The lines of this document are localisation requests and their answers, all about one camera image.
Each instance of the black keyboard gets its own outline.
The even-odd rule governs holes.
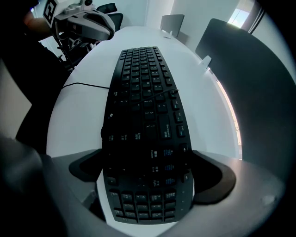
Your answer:
[[[104,181],[116,221],[174,222],[191,207],[191,143],[176,89],[158,47],[121,52],[101,131]]]

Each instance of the white desk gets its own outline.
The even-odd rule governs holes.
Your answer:
[[[177,39],[164,38],[157,29],[126,27],[110,41],[100,43],[75,68],[67,84],[83,82],[109,87],[119,54],[128,48],[158,46],[173,75],[182,100],[192,148],[228,157],[238,157],[238,143],[230,110],[215,77],[199,67],[200,59]],[[108,90],[83,85],[63,89],[51,115],[47,154],[63,156],[101,148]],[[102,176],[97,181],[107,223],[125,233],[156,236],[172,224],[131,226],[115,222]]]

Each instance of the black cable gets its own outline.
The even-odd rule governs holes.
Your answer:
[[[72,84],[69,84],[69,85],[65,85],[65,86],[63,86],[62,89],[64,89],[65,87],[71,86],[71,85],[75,85],[75,84],[81,84],[81,85],[90,86],[90,87],[99,87],[99,88],[109,89],[109,87],[95,86],[95,85],[85,84],[85,83],[80,83],[80,82],[75,82],[75,83],[72,83]]]
[[[169,92],[169,91],[179,91],[179,89],[168,89],[168,90],[165,90],[165,91],[163,91],[163,92],[159,92],[159,93],[157,93],[157,94],[155,94],[155,95],[153,95],[153,96],[150,96],[150,97],[148,97],[148,98],[146,98],[146,99],[143,99],[143,100],[141,100],[141,101],[138,101],[138,102],[132,102],[131,104],[132,104],[132,105],[133,105],[133,104],[140,104],[140,103],[142,103],[142,102],[144,102],[144,101],[146,101],[146,100],[153,99],[154,97],[156,97],[156,96],[158,96],[158,95],[160,95],[160,94],[162,94],[162,93]]]

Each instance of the chair backrest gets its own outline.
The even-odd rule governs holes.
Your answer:
[[[121,23],[122,23],[122,20],[123,20],[123,14],[122,13],[114,13],[114,14],[108,14],[108,16],[114,22],[115,32],[120,30],[120,26],[121,26]]]
[[[108,14],[111,12],[117,12],[117,8],[115,6],[115,3],[108,3],[105,5],[101,5],[97,8],[97,11]]]
[[[162,16],[160,28],[168,33],[172,31],[173,36],[177,37],[179,35],[183,19],[184,15],[182,14]]]
[[[295,159],[296,86],[279,58],[245,30],[212,19],[196,51],[225,89],[238,120],[242,159],[287,179]]]

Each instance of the person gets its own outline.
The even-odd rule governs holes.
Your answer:
[[[32,104],[16,139],[45,154],[51,112],[69,72],[39,43],[52,34],[45,19],[33,17],[31,9],[37,4],[37,0],[5,1],[0,49],[12,78]]]

